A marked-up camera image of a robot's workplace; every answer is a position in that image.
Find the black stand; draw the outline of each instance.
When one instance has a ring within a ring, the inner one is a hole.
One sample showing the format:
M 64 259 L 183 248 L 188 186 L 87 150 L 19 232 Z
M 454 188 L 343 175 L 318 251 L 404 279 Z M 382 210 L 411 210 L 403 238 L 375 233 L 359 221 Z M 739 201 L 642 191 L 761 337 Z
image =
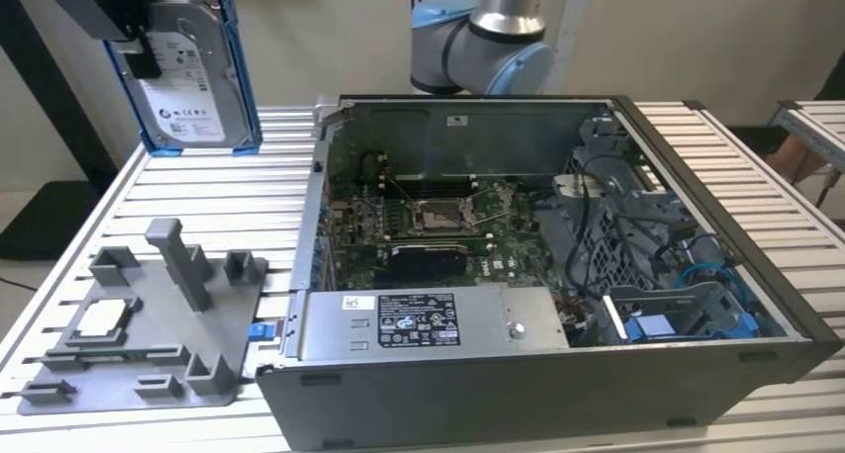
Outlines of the black stand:
M 41 188 L 0 234 L 0 258 L 55 260 L 117 168 L 20 0 L 0 0 L 0 22 L 5 23 L 0 26 L 3 49 L 88 178 L 87 182 L 52 182 Z
M 45 184 L 0 233 L 0 259 L 59 260 L 97 200 L 87 181 Z

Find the blue tab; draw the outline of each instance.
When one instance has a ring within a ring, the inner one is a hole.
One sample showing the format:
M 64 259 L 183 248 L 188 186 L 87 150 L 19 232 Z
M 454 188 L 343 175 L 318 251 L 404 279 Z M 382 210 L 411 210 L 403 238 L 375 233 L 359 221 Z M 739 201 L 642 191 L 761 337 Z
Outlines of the blue tab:
M 271 322 L 253 322 L 247 330 L 249 342 L 272 341 L 276 337 L 276 325 Z
M 411 12 L 411 28 L 422 28 L 463 18 L 476 6 L 478 0 L 420 1 Z

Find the blue drive bracket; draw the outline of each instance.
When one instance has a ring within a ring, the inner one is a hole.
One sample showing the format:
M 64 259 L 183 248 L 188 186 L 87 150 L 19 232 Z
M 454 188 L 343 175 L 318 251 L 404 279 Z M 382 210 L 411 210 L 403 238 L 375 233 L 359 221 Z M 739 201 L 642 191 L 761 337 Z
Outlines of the blue drive bracket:
M 160 44 L 153 51 L 156 58 L 163 59 L 160 66 L 165 71 L 160 79 L 135 79 L 115 45 L 104 42 L 139 122 L 144 148 L 153 156 L 180 156 L 192 147 L 231 148 L 233 156 L 255 154 L 263 138 L 233 0 L 181 0 L 180 8 L 172 4 L 164 6 L 164 1 L 148 0 L 147 6 L 152 22 L 147 36 L 153 46 L 156 42 Z M 207 18 L 208 9 L 213 19 Z M 192 76 L 195 68 L 183 63 L 184 52 L 184 62 L 199 55 L 197 72 Z M 176 69 L 169 81 L 168 68 Z M 181 73 L 195 79 L 199 91 L 195 86 L 184 87 Z M 156 89 L 156 97 L 149 93 L 151 88 Z M 169 92 L 164 98 L 161 89 Z M 195 127 L 191 118 L 203 120 L 200 116 L 205 115 L 208 119 Z

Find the hard disk drive label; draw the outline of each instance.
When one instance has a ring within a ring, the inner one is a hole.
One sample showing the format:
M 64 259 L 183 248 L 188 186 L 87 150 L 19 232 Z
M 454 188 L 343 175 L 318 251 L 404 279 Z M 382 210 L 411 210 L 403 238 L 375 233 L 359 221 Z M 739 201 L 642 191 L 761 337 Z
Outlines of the hard disk drive label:
M 451 293 L 382 295 L 378 298 L 382 347 L 460 345 Z
M 196 44 L 180 33 L 147 33 L 161 77 L 141 80 L 159 129 L 179 141 L 221 141 L 223 126 Z

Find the aluminum work table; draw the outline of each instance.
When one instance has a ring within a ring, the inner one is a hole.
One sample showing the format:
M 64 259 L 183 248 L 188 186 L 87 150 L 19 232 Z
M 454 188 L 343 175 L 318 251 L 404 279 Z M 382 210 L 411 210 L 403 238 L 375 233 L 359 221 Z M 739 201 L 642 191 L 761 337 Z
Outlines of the aluminum work table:
M 845 337 L 845 235 L 709 112 L 681 103 L 638 104 L 669 143 L 775 265 Z M 258 317 L 283 315 L 300 224 L 311 140 L 310 108 L 260 111 L 260 153 L 232 158 L 189 150 L 180 158 L 132 155 L 95 213 L 0 344 L 0 451 L 282 451 L 287 443 L 258 386 L 244 384 L 223 408 L 155 409 L 20 416 L 16 393 L 36 375 L 35 360 L 55 346 L 92 279 L 100 245 L 128 245 L 155 257 L 143 233 L 155 217 L 180 217 L 185 243 L 209 258 L 228 248 L 270 260 Z M 251 343 L 247 364 L 272 353 Z M 563 438 L 448 451 L 842 451 L 845 351 L 799 381 L 758 389 L 706 428 Z

